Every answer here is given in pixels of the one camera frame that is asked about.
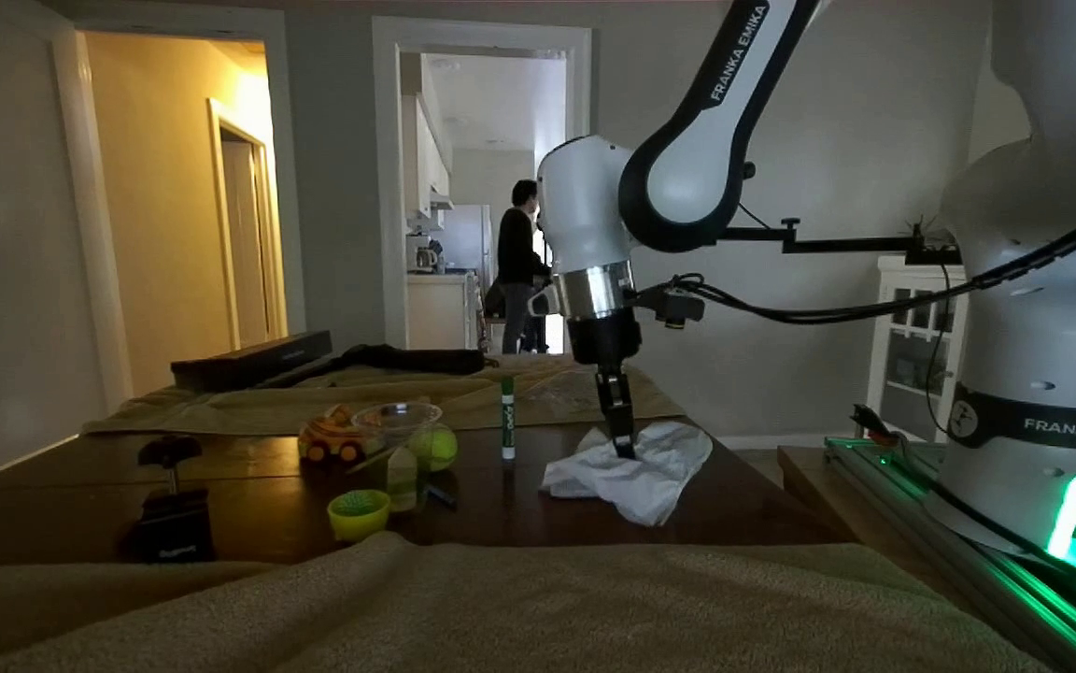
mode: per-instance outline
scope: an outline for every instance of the table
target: table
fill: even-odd
[[[120,537],[143,501],[173,477],[134,457],[158,435],[73,436],[0,471],[0,566],[120,560]],[[499,471],[495,430],[460,435],[456,510],[393,517],[409,541],[587,547],[587,541],[846,541],[735,451],[713,449],[666,527],[636,527],[603,501],[537,495],[540,466],[566,457],[581,428],[519,430],[519,460]],[[307,560],[334,548],[326,501],[363,485],[333,466],[298,464],[296,436],[200,436],[178,466],[181,485],[209,489],[219,560]]]

